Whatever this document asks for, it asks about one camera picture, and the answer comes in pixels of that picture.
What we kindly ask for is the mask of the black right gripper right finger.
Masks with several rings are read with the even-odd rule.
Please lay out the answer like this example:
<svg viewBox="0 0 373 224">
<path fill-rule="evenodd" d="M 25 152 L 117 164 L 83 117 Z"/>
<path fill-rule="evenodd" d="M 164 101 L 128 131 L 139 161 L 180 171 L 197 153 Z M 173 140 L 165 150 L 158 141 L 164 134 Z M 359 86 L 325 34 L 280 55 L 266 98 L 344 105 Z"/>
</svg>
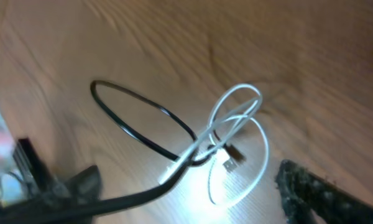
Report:
<svg viewBox="0 0 373 224">
<path fill-rule="evenodd" d="M 275 182 L 287 223 L 373 223 L 373 206 L 337 188 L 299 164 L 284 159 Z"/>
</svg>

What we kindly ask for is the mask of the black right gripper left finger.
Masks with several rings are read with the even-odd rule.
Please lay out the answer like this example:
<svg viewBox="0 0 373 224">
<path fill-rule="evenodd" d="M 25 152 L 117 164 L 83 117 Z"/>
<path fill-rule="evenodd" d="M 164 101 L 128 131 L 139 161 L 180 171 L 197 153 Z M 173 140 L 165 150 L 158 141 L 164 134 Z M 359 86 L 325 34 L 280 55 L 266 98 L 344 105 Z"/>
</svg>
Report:
<svg viewBox="0 0 373 224">
<path fill-rule="evenodd" d="M 99 200 L 102 182 L 96 165 L 61 181 L 50 173 L 28 138 L 17 140 L 12 157 L 20 174 L 7 171 L 5 176 L 17 180 L 26 199 L 10 206 L 0 204 L 0 218 L 36 217 Z"/>
</svg>

